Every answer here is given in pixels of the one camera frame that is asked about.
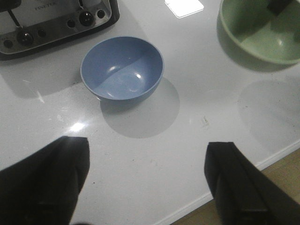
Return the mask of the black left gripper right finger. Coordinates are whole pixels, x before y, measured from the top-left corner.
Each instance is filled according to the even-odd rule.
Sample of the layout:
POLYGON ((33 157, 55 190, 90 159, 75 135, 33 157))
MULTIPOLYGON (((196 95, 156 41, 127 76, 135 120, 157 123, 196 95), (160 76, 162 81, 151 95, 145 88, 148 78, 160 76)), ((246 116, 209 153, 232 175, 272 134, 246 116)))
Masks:
POLYGON ((300 205, 233 142, 210 142, 204 174, 224 225, 298 225, 300 205))

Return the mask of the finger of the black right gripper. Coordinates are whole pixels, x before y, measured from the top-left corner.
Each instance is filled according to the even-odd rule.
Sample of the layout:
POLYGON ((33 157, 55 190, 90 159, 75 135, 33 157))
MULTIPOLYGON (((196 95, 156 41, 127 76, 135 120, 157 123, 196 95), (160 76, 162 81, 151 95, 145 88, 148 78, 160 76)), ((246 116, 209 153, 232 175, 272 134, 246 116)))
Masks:
POLYGON ((267 9, 274 15, 279 15, 292 0, 269 0, 267 9))

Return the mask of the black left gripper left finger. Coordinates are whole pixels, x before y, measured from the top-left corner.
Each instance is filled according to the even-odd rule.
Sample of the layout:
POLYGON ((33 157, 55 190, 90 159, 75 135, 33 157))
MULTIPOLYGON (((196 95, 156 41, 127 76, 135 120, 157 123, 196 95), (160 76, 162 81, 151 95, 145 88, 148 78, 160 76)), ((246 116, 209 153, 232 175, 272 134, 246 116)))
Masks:
POLYGON ((2 225, 68 225, 90 168, 86 137, 62 136, 0 172, 2 225))

